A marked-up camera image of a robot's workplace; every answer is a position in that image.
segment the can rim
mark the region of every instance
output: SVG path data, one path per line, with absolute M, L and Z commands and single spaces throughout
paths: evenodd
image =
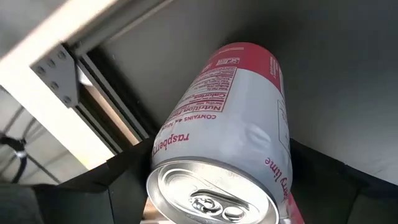
M 209 158 L 197 157 L 197 156 L 175 157 L 173 159 L 164 160 L 164 161 L 160 162 L 159 164 L 157 164 L 154 167 L 154 170 L 148 176 L 148 179 L 147 179 L 147 182 L 146 182 L 146 189 L 147 189 L 148 197 L 151 200 L 151 202 L 154 205 L 154 207 L 164 217 L 168 218 L 169 220 L 173 221 L 173 218 L 170 218 L 169 214 L 165 214 L 165 212 L 162 211 L 162 209 L 159 208 L 159 204 L 158 203 L 160 203 L 160 204 L 161 203 L 167 203 L 170 206 L 172 206 L 172 205 L 168 201 L 166 201 L 166 199 L 163 197 L 162 193 L 160 192 L 160 189 L 158 187 L 154 187 L 154 186 L 158 186 L 157 175 L 156 175 L 158 173 L 158 171 L 160 171 L 160 169 L 162 167 L 164 167 L 164 166 L 166 166 L 168 164 L 172 164 L 174 162 L 199 162 L 199 163 L 202 163 L 202 164 L 208 164 L 208 165 L 211 165 L 211 166 L 217 166 L 217 167 L 220 167 L 222 169 L 226 169 L 226 170 L 229 170 L 231 172 L 235 172 L 238 175 L 243 176 L 245 179 L 249 180 L 254 185 L 259 187 L 266 194 L 266 196 L 267 196 L 267 198 L 269 200 L 269 203 L 271 204 L 271 206 L 269 206 L 267 214 L 270 213 L 270 215 L 274 215 L 275 216 L 275 224 L 279 223 L 279 209 L 278 209 L 277 203 L 275 202 L 275 198 L 272 196 L 271 192 L 268 190 L 268 188 L 266 186 L 264 186 L 264 184 L 260 183 L 252 175 L 248 174 L 247 172 L 245 172 L 245 171 L 243 171 L 241 169 L 238 169 L 235 166 L 232 166 L 230 164 L 227 164 L 225 162 L 221 162 L 221 161 L 218 161 L 218 160 L 215 160 L 215 159 L 209 159 Z M 160 196 L 160 200 L 155 200 L 156 196 Z

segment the metal bracket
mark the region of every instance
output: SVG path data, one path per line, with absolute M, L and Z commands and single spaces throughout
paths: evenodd
M 30 68 L 67 108 L 78 104 L 77 65 L 64 46 L 56 46 Z

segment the gray ceiling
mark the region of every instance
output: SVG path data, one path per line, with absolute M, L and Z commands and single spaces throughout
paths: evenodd
M 64 2 L 65 0 L 1 0 L 0 57 Z
M 162 124 L 218 47 L 261 44 L 284 71 L 291 136 L 398 184 L 397 8 L 397 1 L 176 0 L 103 48 Z

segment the metal frame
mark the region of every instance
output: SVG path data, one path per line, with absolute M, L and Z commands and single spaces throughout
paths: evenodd
M 97 46 L 115 40 L 172 1 L 69 0 L 2 58 L 0 85 L 87 169 L 94 169 L 115 154 L 150 139 L 159 129 L 134 94 L 126 92 L 117 69 L 111 66 Z M 52 82 L 41 80 L 35 74 L 36 70 L 29 68 L 34 63 L 47 63 L 47 52 L 54 51 L 61 44 L 71 53 L 75 66 L 87 76 L 100 94 L 100 101 L 106 102 L 113 115 L 109 115 L 90 89 L 83 85 L 75 91 L 79 92 L 76 100 L 71 104 L 63 102 L 59 97 L 65 93 L 56 96 Z M 112 116 L 117 117 L 125 128 L 120 128 Z M 140 162 L 149 166 L 148 159 L 139 159 Z M 140 180 L 140 184 L 144 184 L 145 179 Z M 146 198 L 145 192 L 140 192 L 140 195 Z
M 29 67 L 115 3 L 115 0 L 67 1 L 0 61 L 0 85 L 87 169 L 99 166 L 114 153 Z

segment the soda can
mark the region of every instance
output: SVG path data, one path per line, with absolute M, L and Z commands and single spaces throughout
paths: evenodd
M 216 51 L 161 127 L 152 165 L 149 198 L 175 223 L 279 223 L 292 165 L 275 57 L 245 42 Z

